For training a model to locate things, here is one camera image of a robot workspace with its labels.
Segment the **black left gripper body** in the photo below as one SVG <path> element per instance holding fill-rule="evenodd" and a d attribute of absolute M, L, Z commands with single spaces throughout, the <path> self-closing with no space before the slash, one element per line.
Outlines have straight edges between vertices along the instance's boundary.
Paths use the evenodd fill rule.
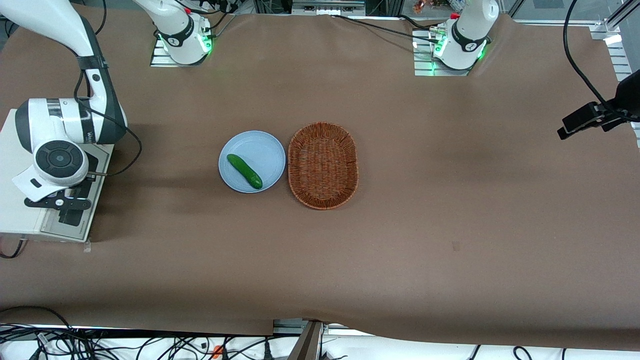
<path fill-rule="evenodd" d="M 614 98 L 606 101 L 605 108 L 605 123 L 602 125 L 604 132 L 609 132 L 625 123 L 638 123 L 640 121 L 639 70 L 634 71 L 634 73 L 619 82 Z"/>

